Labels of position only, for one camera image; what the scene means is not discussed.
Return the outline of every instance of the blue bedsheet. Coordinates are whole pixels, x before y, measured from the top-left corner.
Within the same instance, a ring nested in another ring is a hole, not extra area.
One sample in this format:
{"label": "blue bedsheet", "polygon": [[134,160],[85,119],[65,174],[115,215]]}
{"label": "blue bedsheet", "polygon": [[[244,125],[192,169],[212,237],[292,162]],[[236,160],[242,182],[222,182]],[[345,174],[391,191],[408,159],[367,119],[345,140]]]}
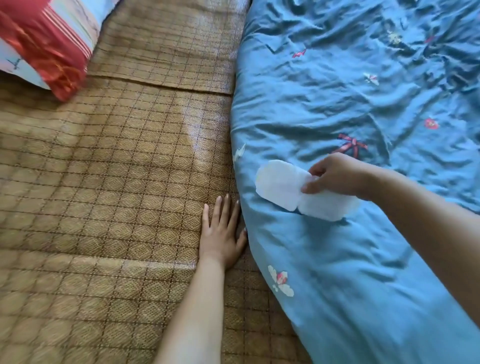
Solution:
{"label": "blue bedsheet", "polygon": [[231,112],[236,179],[253,256],[315,363],[480,363],[480,330],[378,207],[331,223],[255,193],[268,160],[308,169],[344,146],[480,213],[479,10],[253,0]]}

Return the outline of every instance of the red fabric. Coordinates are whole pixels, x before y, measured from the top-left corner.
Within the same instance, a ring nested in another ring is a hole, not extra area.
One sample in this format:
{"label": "red fabric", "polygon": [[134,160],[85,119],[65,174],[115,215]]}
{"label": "red fabric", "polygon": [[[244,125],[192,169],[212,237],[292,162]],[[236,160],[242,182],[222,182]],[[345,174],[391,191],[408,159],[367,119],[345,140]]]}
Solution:
{"label": "red fabric", "polygon": [[45,16],[47,8],[49,0],[0,0],[0,37],[67,101],[85,79],[88,58]]}

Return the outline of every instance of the blue quilt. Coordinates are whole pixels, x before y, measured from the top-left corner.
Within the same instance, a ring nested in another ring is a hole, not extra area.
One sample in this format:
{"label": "blue quilt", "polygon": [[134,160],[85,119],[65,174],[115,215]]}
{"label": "blue quilt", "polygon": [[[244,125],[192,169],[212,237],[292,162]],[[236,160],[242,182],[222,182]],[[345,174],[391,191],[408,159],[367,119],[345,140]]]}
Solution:
{"label": "blue quilt", "polygon": [[315,363],[480,363],[480,330],[377,206],[332,223],[255,192],[271,159],[308,169],[340,150],[480,213],[479,10],[253,0],[231,112],[236,179],[253,256]]}

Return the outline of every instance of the forearm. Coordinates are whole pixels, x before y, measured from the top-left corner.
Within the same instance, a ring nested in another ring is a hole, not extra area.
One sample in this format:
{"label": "forearm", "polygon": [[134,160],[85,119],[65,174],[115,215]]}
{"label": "forearm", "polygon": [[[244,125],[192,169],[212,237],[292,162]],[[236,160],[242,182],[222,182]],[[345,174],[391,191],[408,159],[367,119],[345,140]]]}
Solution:
{"label": "forearm", "polygon": [[480,217],[396,172],[372,186],[371,200],[480,326]]}
{"label": "forearm", "polygon": [[164,336],[155,364],[219,364],[223,330],[224,267],[200,260]]}

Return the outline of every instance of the person's left arm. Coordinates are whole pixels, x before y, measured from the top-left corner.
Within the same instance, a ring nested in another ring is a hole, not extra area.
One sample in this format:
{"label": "person's left arm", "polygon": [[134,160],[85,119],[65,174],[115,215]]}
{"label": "person's left arm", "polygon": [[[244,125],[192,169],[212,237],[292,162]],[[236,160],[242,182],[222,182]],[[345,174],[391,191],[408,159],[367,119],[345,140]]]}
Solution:
{"label": "person's left arm", "polygon": [[154,364],[220,364],[225,270],[238,260],[247,243],[243,231],[235,241],[240,214],[237,201],[230,216],[230,197],[222,208],[216,199],[212,221],[208,205],[202,216],[197,270],[164,334]]}

